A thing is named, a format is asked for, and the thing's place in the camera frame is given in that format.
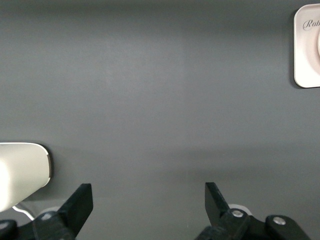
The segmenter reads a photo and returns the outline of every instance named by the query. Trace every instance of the white cylindrical object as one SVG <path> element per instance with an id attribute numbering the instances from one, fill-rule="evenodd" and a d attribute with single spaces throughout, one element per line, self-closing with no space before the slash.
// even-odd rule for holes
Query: white cylindrical object
<path id="1" fill-rule="evenodd" d="M 47 185 L 51 177 L 48 151 L 36 143 L 0 143 L 0 212 Z"/>

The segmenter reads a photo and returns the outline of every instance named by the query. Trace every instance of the white object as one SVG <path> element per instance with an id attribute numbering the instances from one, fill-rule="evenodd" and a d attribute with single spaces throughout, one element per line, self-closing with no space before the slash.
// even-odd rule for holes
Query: white object
<path id="1" fill-rule="evenodd" d="M 238 204 L 229 204 L 228 206 L 230 209 L 240 209 L 244 211 L 246 214 L 248 214 L 249 216 L 252 216 L 251 211 L 246 206 L 242 206 Z"/>
<path id="2" fill-rule="evenodd" d="M 0 143 L 0 212 L 47 185 L 51 177 L 47 150 L 35 143 Z"/>
<path id="3" fill-rule="evenodd" d="M 320 87 L 320 4 L 301 7 L 294 16 L 294 80 L 303 88 Z"/>

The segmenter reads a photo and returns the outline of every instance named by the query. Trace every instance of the gray surface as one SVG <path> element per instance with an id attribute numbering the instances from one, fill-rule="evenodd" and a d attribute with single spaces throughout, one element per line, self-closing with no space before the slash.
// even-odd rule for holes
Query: gray surface
<path id="1" fill-rule="evenodd" d="M 79 240 L 192 240 L 214 181 L 317 239 L 320 89 L 293 80 L 293 16 L 312 2 L 84 2 L 1 3 L 1 140 L 54 159 L 25 204 L 92 183 Z"/>

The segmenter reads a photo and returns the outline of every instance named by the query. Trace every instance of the gray backdrop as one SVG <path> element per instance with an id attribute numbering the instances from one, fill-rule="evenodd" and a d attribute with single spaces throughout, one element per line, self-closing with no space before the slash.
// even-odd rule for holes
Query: gray backdrop
<path id="1" fill-rule="evenodd" d="M 293 17 L 316 2 L 2 1 L 0 140 L 54 160 L 25 204 L 38 214 L 91 183 L 79 240 L 192 240 L 216 182 L 317 239 L 320 89 L 293 79 Z"/>

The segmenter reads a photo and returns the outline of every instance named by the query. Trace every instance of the gray wall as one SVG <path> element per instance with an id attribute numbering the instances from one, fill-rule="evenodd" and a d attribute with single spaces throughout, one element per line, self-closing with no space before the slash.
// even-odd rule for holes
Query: gray wall
<path id="1" fill-rule="evenodd" d="M 317 1 L 88 2 L 0 3 L 0 140 L 54 160 L 25 204 L 92 183 L 79 240 L 192 240 L 216 182 L 317 239 L 320 89 L 293 80 L 294 13 Z"/>

